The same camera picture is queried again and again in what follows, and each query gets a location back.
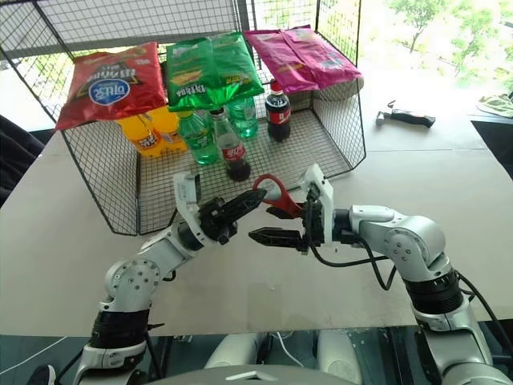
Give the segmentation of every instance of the white table surface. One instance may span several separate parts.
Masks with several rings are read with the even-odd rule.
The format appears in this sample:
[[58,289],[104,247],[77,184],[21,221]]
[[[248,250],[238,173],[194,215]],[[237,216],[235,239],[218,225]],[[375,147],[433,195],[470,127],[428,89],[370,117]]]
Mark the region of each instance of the white table surface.
[[[466,118],[437,116],[430,130],[401,124],[376,129],[370,110],[364,119],[367,159],[332,180],[336,207],[387,205],[437,221],[454,267],[499,318],[513,318],[509,176]],[[227,245],[201,251],[178,270],[175,282],[160,287],[151,322],[166,324],[153,333],[414,324],[400,279],[384,292],[368,265],[331,269],[293,250],[258,245],[248,231],[299,228],[271,217],[264,205],[239,225]],[[105,272],[133,256],[144,239],[109,230],[55,135],[0,211],[0,334],[89,335]],[[334,261],[365,257],[345,245],[321,253]],[[380,265],[388,273],[391,262]],[[487,319],[478,301],[473,306],[478,318]]]

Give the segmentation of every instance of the red chip bag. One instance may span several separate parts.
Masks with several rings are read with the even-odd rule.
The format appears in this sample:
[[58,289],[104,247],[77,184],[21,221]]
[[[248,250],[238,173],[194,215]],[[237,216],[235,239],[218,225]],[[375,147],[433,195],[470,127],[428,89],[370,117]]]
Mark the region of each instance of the red chip bag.
[[76,59],[67,101],[55,128],[122,119],[166,104],[157,43],[117,54],[98,52]]

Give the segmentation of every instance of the metal wire rack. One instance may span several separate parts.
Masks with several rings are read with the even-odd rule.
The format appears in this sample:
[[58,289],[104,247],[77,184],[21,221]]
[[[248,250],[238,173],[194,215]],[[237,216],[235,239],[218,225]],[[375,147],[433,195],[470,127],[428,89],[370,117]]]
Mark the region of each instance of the metal wire rack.
[[[7,0],[0,3],[0,59],[57,120],[77,56],[147,41],[166,45],[230,30],[310,24],[357,64],[359,14],[360,0]],[[266,91],[255,98],[259,135],[244,142],[252,176],[271,172],[295,188],[312,163],[328,177],[354,169],[366,156],[359,83],[290,95],[292,135],[278,144],[269,139],[264,120],[272,76],[252,53]],[[168,225],[175,172],[198,172],[204,201],[228,200],[251,187],[250,180],[229,180],[221,162],[200,166],[188,152],[140,156],[113,122],[85,124],[63,137],[114,233],[144,234]]]

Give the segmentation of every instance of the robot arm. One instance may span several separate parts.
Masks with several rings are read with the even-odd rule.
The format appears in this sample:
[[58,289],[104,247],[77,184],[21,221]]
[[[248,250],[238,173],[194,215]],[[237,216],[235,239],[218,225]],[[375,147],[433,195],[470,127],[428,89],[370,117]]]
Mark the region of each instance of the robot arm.
[[426,347],[443,383],[512,382],[491,364],[491,353],[457,272],[444,253],[445,237],[431,219],[407,216],[382,206],[333,207],[333,188],[318,165],[300,179],[307,192],[302,215],[306,232],[263,228],[249,236],[263,245],[309,248],[335,241],[383,253],[401,275]]
[[184,221],[150,238],[134,259],[117,262],[108,270],[107,296],[99,304],[74,385],[91,382],[98,370],[104,379],[111,376],[117,383],[131,382],[146,350],[153,292],[198,250],[228,242],[237,232],[236,220],[255,209],[266,193],[249,190],[227,203],[214,198],[198,207],[199,176],[181,172],[174,175],[173,183],[176,209]]

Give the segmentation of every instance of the orange juice bottle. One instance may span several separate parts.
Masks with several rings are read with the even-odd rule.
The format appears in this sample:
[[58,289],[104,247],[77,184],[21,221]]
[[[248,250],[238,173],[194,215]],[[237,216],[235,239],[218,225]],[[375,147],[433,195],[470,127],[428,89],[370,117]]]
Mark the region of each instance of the orange juice bottle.
[[137,151],[144,156],[160,156],[166,144],[154,129],[151,117],[146,114],[130,116],[116,120],[123,129],[123,134],[130,140]]
[[187,150],[185,142],[178,136],[178,116],[169,112],[164,106],[148,112],[153,120],[153,128],[160,134],[166,147],[170,150]]

